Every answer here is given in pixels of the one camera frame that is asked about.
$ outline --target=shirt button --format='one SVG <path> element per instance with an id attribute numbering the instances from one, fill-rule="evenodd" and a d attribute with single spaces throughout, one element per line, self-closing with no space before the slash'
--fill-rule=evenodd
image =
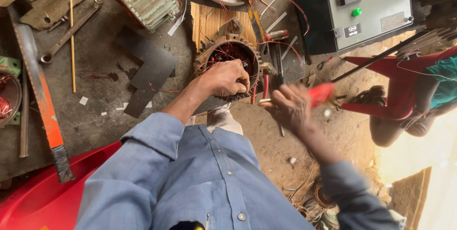
<path id="1" fill-rule="evenodd" d="M 238 214 L 238 219 L 244 221 L 246 219 L 246 215 L 244 213 Z"/>

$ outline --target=green button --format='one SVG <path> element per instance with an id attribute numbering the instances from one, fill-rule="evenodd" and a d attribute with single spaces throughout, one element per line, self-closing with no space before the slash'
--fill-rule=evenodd
<path id="1" fill-rule="evenodd" d="M 354 10 L 352 11 L 352 15 L 354 15 L 354 17 L 357 17 L 357 16 L 359 16 L 360 14 L 362 14 L 362 9 L 360 9 L 360 8 L 354 9 Z"/>

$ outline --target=white pants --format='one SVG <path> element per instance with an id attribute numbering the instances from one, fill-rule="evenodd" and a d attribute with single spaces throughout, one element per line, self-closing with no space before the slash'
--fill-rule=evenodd
<path id="1" fill-rule="evenodd" d="M 196 116 L 192 116 L 187 121 L 185 126 L 194 125 L 195 117 Z M 233 116 L 230 114 L 230 110 L 227 105 L 224 105 L 218 110 L 207 114 L 206 128 L 211 134 L 213 133 L 214 129 L 222 128 L 227 131 L 243 135 L 243 129 L 241 128 L 241 125 L 233 119 Z"/>

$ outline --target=control panel box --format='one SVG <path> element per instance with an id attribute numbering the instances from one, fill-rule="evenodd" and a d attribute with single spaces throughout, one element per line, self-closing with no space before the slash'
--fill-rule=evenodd
<path id="1" fill-rule="evenodd" d="M 413 23 L 411 0 L 296 0 L 310 55 L 338 52 Z M 303 33 L 305 18 L 300 14 Z"/>

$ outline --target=teal shirt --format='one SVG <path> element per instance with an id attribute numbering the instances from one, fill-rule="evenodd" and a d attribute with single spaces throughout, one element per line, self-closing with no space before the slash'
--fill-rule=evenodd
<path id="1" fill-rule="evenodd" d="M 445 60 L 437 61 L 436 65 L 427 68 L 433 77 L 440 81 L 437 91 L 431 99 L 431 109 L 439 108 L 445 103 L 457 101 L 457 81 L 440 77 L 442 75 L 448 78 L 457 79 L 457 54 L 455 57 L 449 57 Z"/>

